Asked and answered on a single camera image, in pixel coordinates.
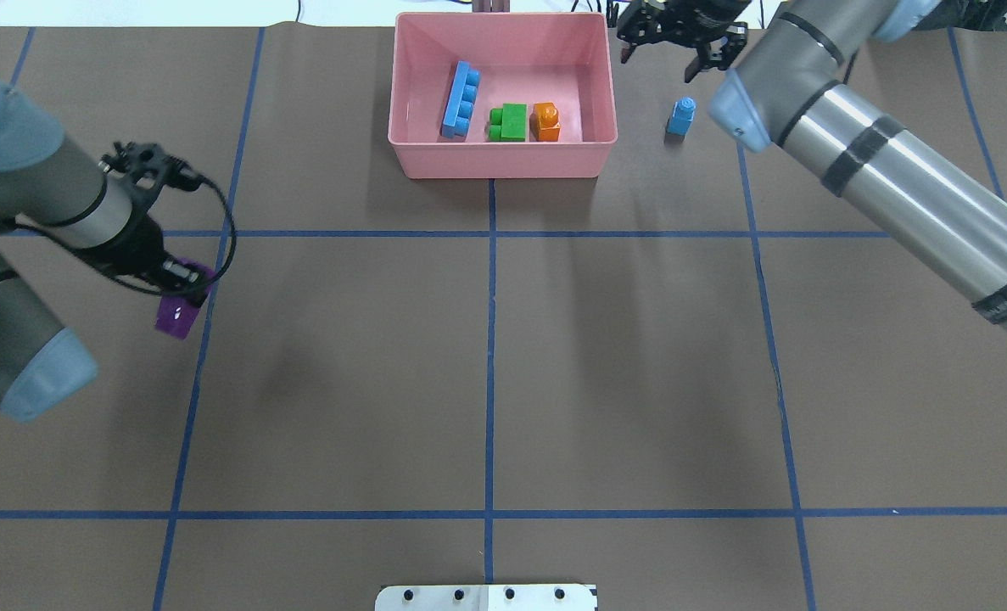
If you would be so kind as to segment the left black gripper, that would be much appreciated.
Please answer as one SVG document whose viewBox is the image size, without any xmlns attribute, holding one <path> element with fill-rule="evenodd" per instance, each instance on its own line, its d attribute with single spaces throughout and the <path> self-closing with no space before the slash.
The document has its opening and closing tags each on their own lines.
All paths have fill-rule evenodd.
<svg viewBox="0 0 1007 611">
<path fill-rule="evenodd" d="M 160 296 L 160 308 L 201 308 L 215 272 L 193 261 L 167 258 L 165 235 L 150 216 L 131 217 L 108 243 L 87 251 L 87 264 L 106 276 L 174 289 Z"/>
</svg>

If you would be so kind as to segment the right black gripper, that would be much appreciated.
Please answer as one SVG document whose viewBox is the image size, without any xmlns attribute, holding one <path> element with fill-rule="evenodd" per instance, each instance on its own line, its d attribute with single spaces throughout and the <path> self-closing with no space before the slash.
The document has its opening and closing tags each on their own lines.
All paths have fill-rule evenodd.
<svg viewBox="0 0 1007 611">
<path fill-rule="evenodd" d="M 697 43 L 696 57 L 685 67 L 683 82 L 690 84 L 698 75 L 710 70 L 727 70 L 723 47 L 729 42 L 721 38 L 737 22 L 737 19 L 751 1 L 674 1 L 674 32 L 679 32 L 682 40 Z M 644 34 L 619 34 L 622 43 L 620 63 L 627 64 L 639 47 L 649 45 Z"/>
</svg>

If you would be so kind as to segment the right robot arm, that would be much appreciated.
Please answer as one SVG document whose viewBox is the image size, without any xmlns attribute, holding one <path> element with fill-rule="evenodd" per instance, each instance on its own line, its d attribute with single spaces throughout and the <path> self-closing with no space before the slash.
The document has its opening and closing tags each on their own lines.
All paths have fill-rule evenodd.
<svg viewBox="0 0 1007 611">
<path fill-rule="evenodd" d="M 892 40 L 937 1 L 790 1 L 747 45 L 744 1 L 631 1 L 617 17 L 622 61 L 669 42 L 685 71 L 725 78 L 713 121 L 742 147 L 775 144 L 1007 333 L 1007 202 L 853 91 L 837 73 L 869 39 Z"/>
</svg>

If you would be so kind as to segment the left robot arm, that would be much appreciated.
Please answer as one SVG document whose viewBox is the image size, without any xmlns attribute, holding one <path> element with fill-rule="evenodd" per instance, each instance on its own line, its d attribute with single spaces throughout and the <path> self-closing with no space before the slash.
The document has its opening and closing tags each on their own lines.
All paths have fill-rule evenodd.
<svg viewBox="0 0 1007 611">
<path fill-rule="evenodd" d="M 219 266 L 174 255 L 151 209 L 166 190 L 215 193 L 229 245 Z M 227 195 L 157 143 L 116 142 L 95 160 L 56 116 L 0 81 L 0 418 L 20 423 L 61 405 L 98 375 L 79 334 L 19 263 L 42 238 L 93 274 L 160 301 L 155 328 L 188 336 L 227 275 L 237 228 Z"/>
</svg>

